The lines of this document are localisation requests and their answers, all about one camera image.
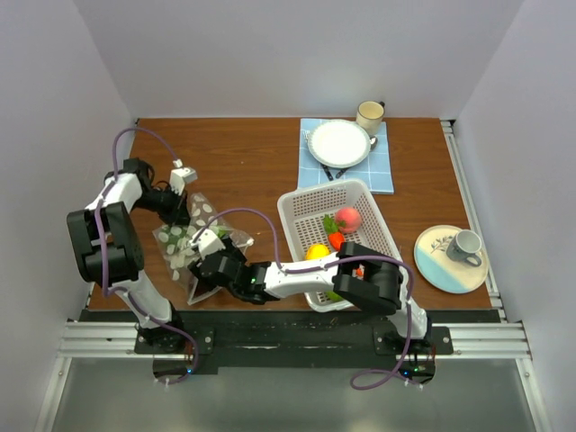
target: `gray mug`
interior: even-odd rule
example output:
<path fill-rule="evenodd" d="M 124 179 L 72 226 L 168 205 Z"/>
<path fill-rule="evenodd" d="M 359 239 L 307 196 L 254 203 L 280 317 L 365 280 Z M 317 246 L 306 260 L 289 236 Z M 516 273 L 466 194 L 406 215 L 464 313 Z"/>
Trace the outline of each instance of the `gray mug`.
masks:
<path fill-rule="evenodd" d="M 452 238 L 446 248 L 446 254 L 453 261 L 465 263 L 472 267 L 482 265 L 478 252 L 482 249 L 482 239 L 474 231 L 463 229 Z"/>

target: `white wall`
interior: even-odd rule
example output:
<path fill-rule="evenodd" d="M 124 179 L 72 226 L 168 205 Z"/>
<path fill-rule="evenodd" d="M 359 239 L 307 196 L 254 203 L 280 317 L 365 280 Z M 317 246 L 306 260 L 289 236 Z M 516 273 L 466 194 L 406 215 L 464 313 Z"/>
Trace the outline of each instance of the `white wall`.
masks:
<path fill-rule="evenodd" d="M 86 300 L 66 215 L 100 189 L 131 118 L 70 0 L 1 2 L 0 41 L 0 430 L 28 431 Z"/>
<path fill-rule="evenodd" d="M 576 424 L 576 2 L 526 0 L 456 121 L 504 306 L 557 431 Z"/>
<path fill-rule="evenodd" d="M 75 0 L 130 112 L 454 118 L 521 0 Z"/>

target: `fork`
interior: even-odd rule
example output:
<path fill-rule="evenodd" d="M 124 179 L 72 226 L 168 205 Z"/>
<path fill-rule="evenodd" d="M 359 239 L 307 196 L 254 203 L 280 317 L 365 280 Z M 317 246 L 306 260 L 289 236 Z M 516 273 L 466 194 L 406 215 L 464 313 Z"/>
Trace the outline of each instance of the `fork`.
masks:
<path fill-rule="evenodd" d="M 305 130 L 303 132 L 304 135 L 304 139 L 306 140 L 306 142 L 308 142 L 308 138 L 310 137 L 310 131 L 309 130 Z M 328 168 L 328 166 L 324 165 L 324 164 L 320 164 L 320 166 L 322 167 L 322 169 L 324 170 L 324 174 L 326 174 L 326 177 L 328 178 L 328 181 L 331 182 L 332 180 L 334 180 L 334 177 L 332 176 L 332 173 L 330 173 L 330 168 Z"/>

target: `cup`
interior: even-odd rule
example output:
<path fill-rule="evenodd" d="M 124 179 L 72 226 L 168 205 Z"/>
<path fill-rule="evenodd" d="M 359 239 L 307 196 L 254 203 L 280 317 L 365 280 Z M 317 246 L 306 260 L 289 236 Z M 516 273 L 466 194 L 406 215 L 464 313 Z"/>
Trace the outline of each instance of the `cup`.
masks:
<path fill-rule="evenodd" d="M 463 229 L 452 238 L 446 248 L 446 254 L 453 261 L 465 263 L 472 267 L 482 265 L 478 252 L 482 248 L 482 239 L 474 231 Z"/>
<path fill-rule="evenodd" d="M 380 129 L 383 116 L 384 107 L 380 103 L 374 101 L 362 102 L 358 105 L 356 123 L 366 131 L 368 136 L 373 137 Z"/>

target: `clear plastic bag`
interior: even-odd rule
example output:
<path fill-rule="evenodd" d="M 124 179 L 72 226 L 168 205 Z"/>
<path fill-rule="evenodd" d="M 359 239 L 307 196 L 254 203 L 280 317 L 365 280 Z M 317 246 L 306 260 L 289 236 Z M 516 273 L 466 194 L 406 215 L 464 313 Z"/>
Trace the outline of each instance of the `clear plastic bag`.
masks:
<path fill-rule="evenodd" d="M 191 193 L 189 203 L 190 225 L 173 227 L 163 225 L 155 229 L 153 234 L 171 279 L 184 288 L 188 304 L 195 304 L 210 297 L 220 289 L 220 287 L 211 289 L 203 283 L 199 283 L 198 279 L 188 270 L 188 266 L 199 258 L 192 251 L 191 240 L 218 212 L 202 193 Z M 246 253 L 248 247 L 254 243 L 254 239 L 245 231 L 233 229 L 223 218 L 213 222 L 208 230 L 212 230 L 219 237 L 229 234 L 242 253 Z"/>

